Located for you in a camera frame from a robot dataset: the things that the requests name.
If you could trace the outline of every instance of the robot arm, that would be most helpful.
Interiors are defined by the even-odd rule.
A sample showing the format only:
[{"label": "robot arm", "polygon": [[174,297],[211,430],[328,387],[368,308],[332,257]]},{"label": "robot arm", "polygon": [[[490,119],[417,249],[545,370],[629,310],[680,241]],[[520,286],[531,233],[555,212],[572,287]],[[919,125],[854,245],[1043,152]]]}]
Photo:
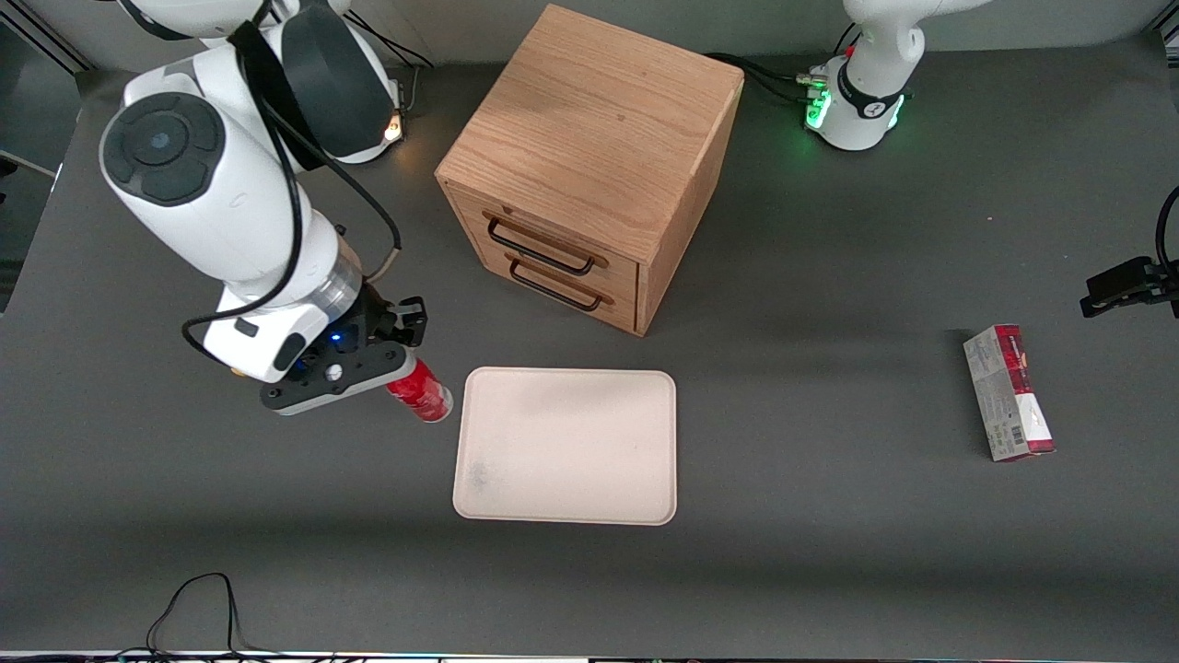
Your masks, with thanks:
[{"label": "robot arm", "polygon": [[[358,188],[331,155],[380,142],[396,119],[367,45],[327,0],[301,5],[276,27],[244,22],[231,44],[132,80],[103,134],[103,175],[149,230],[223,282],[217,313],[182,330],[268,382],[266,407],[294,414],[388,385],[420,416],[440,420],[449,393],[407,349],[422,340],[421,300],[381,298],[295,180],[296,163],[325,163]],[[367,199],[394,231],[391,257],[396,228]],[[187,328],[204,322],[198,343]]]},{"label": "robot arm", "polygon": [[[262,13],[270,25],[294,17],[302,0],[119,0],[140,27],[160,39],[218,39]],[[343,14],[353,0],[328,0]]]},{"label": "robot arm", "polygon": [[896,125],[902,90],[926,53],[917,24],[929,17],[963,12],[990,0],[844,0],[863,31],[852,54],[811,68],[825,85],[806,126],[843,150],[867,150]]}]

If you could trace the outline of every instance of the green light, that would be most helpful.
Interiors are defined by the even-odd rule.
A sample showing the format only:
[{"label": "green light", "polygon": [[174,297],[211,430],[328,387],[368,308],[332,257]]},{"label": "green light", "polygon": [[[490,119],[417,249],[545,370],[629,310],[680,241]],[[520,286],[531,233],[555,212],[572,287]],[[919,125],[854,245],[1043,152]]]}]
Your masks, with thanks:
[{"label": "green light", "polygon": [[826,90],[818,96],[814,101],[811,101],[811,107],[806,111],[806,124],[811,129],[818,129],[823,126],[823,120],[826,118],[826,110],[831,107],[831,93]]},{"label": "green light", "polygon": [[896,120],[901,117],[901,106],[903,105],[904,105],[904,94],[901,94],[901,98],[896,100],[896,109],[893,110],[893,119],[888,120],[889,129],[896,126]]}]

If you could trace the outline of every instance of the black cable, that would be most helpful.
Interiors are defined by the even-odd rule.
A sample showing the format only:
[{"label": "black cable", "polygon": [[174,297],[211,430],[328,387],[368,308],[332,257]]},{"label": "black cable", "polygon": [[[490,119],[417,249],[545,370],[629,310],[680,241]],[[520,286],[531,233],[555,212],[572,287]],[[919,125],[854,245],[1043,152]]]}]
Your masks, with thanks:
[{"label": "black cable", "polygon": [[189,587],[189,585],[203,580],[205,578],[220,578],[220,580],[225,584],[225,597],[228,599],[228,608],[229,608],[229,618],[226,619],[225,624],[226,652],[224,655],[217,655],[215,658],[220,659],[232,655],[233,657],[236,657],[238,661],[242,662],[252,661],[255,663],[271,663],[266,658],[241,651],[233,644],[235,637],[237,638],[237,642],[242,645],[242,649],[266,651],[270,654],[275,654],[279,657],[289,656],[278,651],[272,651],[269,649],[263,649],[257,645],[250,644],[245,639],[245,635],[242,631],[242,616],[237,608],[237,597],[233,595],[233,583],[230,582],[229,576],[226,576],[225,573],[222,573],[219,571],[213,571],[210,573],[202,573],[199,576],[193,576],[192,578],[189,578],[187,580],[184,582],[184,584],[179,586],[179,589],[177,589],[172,593],[172,598],[167,602],[167,606],[164,609],[164,612],[162,612],[160,616],[157,617],[154,622],[152,622],[151,626],[147,628],[147,634],[144,636],[144,646],[130,646],[111,656],[91,656],[91,655],[77,655],[77,654],[39,654],[33,656],[2,656],[0,657],[0,663],[112,663],[114,661],[119,661],[125,655],[131,654],[132,651],[145,651],[149,654],[149,656],[136,656],[134,659],[137,662],[145,661],[151,663],[169,663],[177,659],[206,661],[208,656],[173,655],[159,646],[159,629],[167,621],[169,616],[172,615],[172,611],[176,609],[177,602],[180,599],[180,595],[184,593],[184,591]]},{"label": "black cable", "polygon": [[1159,223],[1154,227],[1154,252],[1158,255],[1162,269],[1166,270],[1172,288],[1179,287],[1179,270],[1171,264],[1171,258],[1167,257],[1167,221],[1171,218],[1171,209],[1174,208],[1175,201],[1179,201],[1179,186],[1175,186],[1167,196],[1166,202],[1162,203],[1162,209],[1159,210]]},{"label": "black cable", "polygon": [[730,55],[727,53],[705,53],[705,57],[712,58],[713,60],[718,60],[725,64],[733,65],[736,67],[740,67],[740,70],[745,72],[745,76],[747,76],[753,83],[760,85],[763,88],[765,88],[766,92],[773,94],[775,97],[782,99],[783,101],[790,101],[791,104],[810,103],[810,99],[808,99],[806,97],[791,97],[790,94],[786,94],[785,92],[773,87],[769,80],[765,80],[762,77],[764,76],[782,83],[793,83],[792,78],[789,78],[784,74],[763,67],[762,65],[746,60],[745,58]]},{"label": "black cable", "polygon": [[270,105],[269,101],[266,101],[265,99],[263,99],[262,100],[262,107],[265,109],[265,114],[271,120],[274,120],[275,123],[277,123],[278,126],[282,127],[283,132],[286,136],[294,138],[295,142],[298,143],[299,145],[302,145],[304,150],[311,152],[311,155],[315,156],[315,158],[317,158],[321,162],[323,162],[324,165],[327,165],[329,169],[331,169],[332,172],[335,172],[337,176],[340,176],[341,179],[343,179],[345,183],[348,183],[348,185],[351,186],[353,190],[356,191],[356,193],[358,193],[361,198],[364,198],[364,202],[368,203],[369,206],[371,206],[374,210],[376,210],[376,214],[381,217],[382,221],[384,221],[386,225],[389,227],[389,232],[393,234],[393,248],[400,251],[401,250],[401,230],[397,229],[397,223],[393,221],[393,217],[389,216],[389,212],[386,211],[386,209],[381,205],[381,203],[378,203],[377,199],[374,198],[373,195],[369,193],[367,189],[364,189],[363,186],[361,186],[360,182],[356,182],[353,178],[353,176],[348,175],[348,171],[345,171],[343,168],[341,168],[340,164],[336,163],[336,159],[334,159],[330,156],[328,156],[317,145],[312,144],[303,134],[301,134],[298,131],[296,131],[295,127],[291,126],[290,123],[288,123],[285,118],[283,118],[281,114],[278,114],[278,112],[275,111],[275,109]]},{"label": "black cable", "polygon": [[[396,52],[397,50],[404,51],[406,53],[409,53],[410,55],[413,55],[413,57],[417,58],[419,60],[426,63],[426,66],[428,66],[430,68],[434,68],[434,63],[432,63],[426,55],[422,55],[421,53],[419,53],[417,51],[414,51],[413,48],[409,48],[408,46],[402,46],[401,44],[397,44],[396,41],[389,39],[388,37],[386,37],[383,34],[381,34],[373,26],[370,26],[367,20],[364,20],[364,17],[361,17],[360,14],[357,14],[355,9],[349,9],[344,14],[344,18],[349,19],[350,21],[353,21],[353,24],[360,26],[361,29],[363,29],[363,31],[368,32],[369,34],[371,34],[373,37],[380,39],[382,44],[384,44],[386,46],[388,46],[394,52]],[[406,63],[406,65],[410,66],[410,67],[413,66],[408,61]]]},{"label": "black cable", "polygon": [[831,50],[832,55],[839,54],[839,47],[843,46],[843,40],[847,39],[849,34],[851,34],[851,31],[855,29],[855,27],[856,24],[852,22],[851,25],[848,26],[848,29],[843,31],[843,34],[839,35],[839,40],[835,42],[835,48]]},{"label": "black cable", "polygon": [[776,72],[769,67],[755,63],[753,60],[750,60],[747,58],[742,58],[740,55],[732,55],[730,53],[705,53],[704,57],[712,58],[713,60],[719,60],[722,63],[726,63],[733,65],[735,67],[740,67],[746,71],[752,70],[762,76],[772,78],[775,80],[783,80],[786,83],[795,81],[795,77],[792,76]]},{"label": "black cable", "polygon": [[[241,66],[241,53],[238,53],[238,66]],[[184,336],[185,342],[192,346],[193,349],[200,354],[208,356],[209,359],[224,363],[222,360],[217,359],[211,352],[209,352],[196,337],[192,336],[192,327],[197,324],[204,324],[206,322],[215,322],[217,320],[226,320],[230,317],[237,317],[256,310],[270,303],[278,293],[282,293],[284,288],[290,283],[291,277],[295,276],[295,268],[298,265],[299,252],[303,250],[303,205],[299,201],[298,182],[295,180],[295,171],[291,169],[290,159],[286,158],[286,149],[283,146],[282,139],[278,137],[278,130],[275,124],[268,120],[266,114],[262,112],[262,105],[265,100],[262,99],[261,94],[255,90],[250,88],[250,94],[253,97],[253,104],[258,109],[258,114],[262,116],[262,124],[266,127],[266,134],[270,137],[270,143],[275,147],[275,152],[278,155],[278,164],[283,170],[283,178],[286,180],[286,192],[291,201],[291,250],[286,258],[286,267],[283,269],[282,276],[275,287],[270,289],[265,295],[253,300],[252,302],[229,310],[223,310],[219,313],[210,313],[206,315],[198,315],[197,317],[189,319],[180,324],[180,335]]]},{"label": "black cable", "polygon": [[237,636],[238,642],[242,644],[242,649],[270,651],[259,649],[258,646],[255,646],[249,642],[246,642],[245,635],[242,632],[242,616],[237,609],[237,597],[233,596],[233,583],[230,582],[229,576],[222,573],[220,571],[212,571],[209,573],[193,576],[192,578],[185,580],[184,584],[182,584],[179,589],[177,589],[176,592],[172,593],[171,600],[167,602],[167,608],[164,609],[164,612],[162,612],[160,616],[157,617],[156,621],[152,622],[152,625],[147,629],[147,635],[144,638],[145,641],[144,644],[146,645],[146,649],[149,651],[154,651],[162,655],[166,655],[166,651],[160,649],[158,644],[160,626],[164,625],[164,622],[167,621],[167,617],[172,613],[172,610],[176,609],[176,602],[180,599],[180,595],[184,593],[184,590],[186,590],[189,585],[191,585],[192,583],[203,580],[205,578],[220,578],[220,580],[225,584],[225,597],[229,604],[229,618],[225,622],[225,649],[228,650],[228,652],[246,661],[265,661],[264,658],[259,658],[257,656],[243,654],[233,645],[233,636]]},{"label": "black cable", "polygon": [[406,58],[404,55],[402,55],[402,54],[401,54],[401,51],[399,51],[399,50],[394,48],[393,46],[390,46],[390,45],[389,45],[389,41],[386,41],[386,40],[384,40],[384,39],[383,39],[383,38],[382,38],[381,35],[376,34],[376,33],[375,33],[375,32],[373,31],[373,28],[369,28],[369,27],[365,27],[364,25],[362,25],[362,24],[361,24],[360,21],[357,21],[356,19],[354,19],[354,18],[353,18],[353,17],[350,17],[349,14],[344,14],[344,18],[345,18],[345,19],[348,19],[348,22],[350,22],[350,24],[355,25],[356,27],[358,27],[358,28],[361,28],[361,29],[363,29],[363,31],[368,32],[369,34],[373,34],[373,35],[374,35],[374,37],[376,37],[377,39],[380,39],[380,40],[381,40],[381,42],[382,42],[382,44],[384,44],[384,45],[386,45],[386,47],[387,47],[387,48],[389,48],[389,51],[391,51],[391,52],[393,52],[393,54],[394,54],[394,55],[396,55],[397,58],[400,58],[400,59],[401,59],[401,61],[402,61],[402,63],[404,63],[407,67],[409,67],[409,68],[414,68],[414,64],[413,64],[413,63],[410,63],[410,61],[409,61],[409,60],[408,60],[408,59],[407,59],[407,58]]}]

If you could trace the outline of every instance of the wooden box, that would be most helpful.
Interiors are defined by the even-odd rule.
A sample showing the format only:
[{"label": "wooden box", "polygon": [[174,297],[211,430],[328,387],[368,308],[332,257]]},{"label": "wooden box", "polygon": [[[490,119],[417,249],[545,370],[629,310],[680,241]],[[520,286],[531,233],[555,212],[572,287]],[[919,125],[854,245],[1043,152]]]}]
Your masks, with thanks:
[{"label": "wooden box", "polygon": [[641,336],[716,189],[743,80],[549,5],[435,176],[487,269]]}]

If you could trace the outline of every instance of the white tray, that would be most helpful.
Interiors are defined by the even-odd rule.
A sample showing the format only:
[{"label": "white tray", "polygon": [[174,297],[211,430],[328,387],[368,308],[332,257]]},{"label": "white tray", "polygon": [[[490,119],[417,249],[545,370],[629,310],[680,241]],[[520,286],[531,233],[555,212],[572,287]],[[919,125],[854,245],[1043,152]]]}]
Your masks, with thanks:
[{"label": "white tray", "polygon": [[663,525],[676,514],[676,382],[657,370],[479,368],[467,378],[463,518]]}]

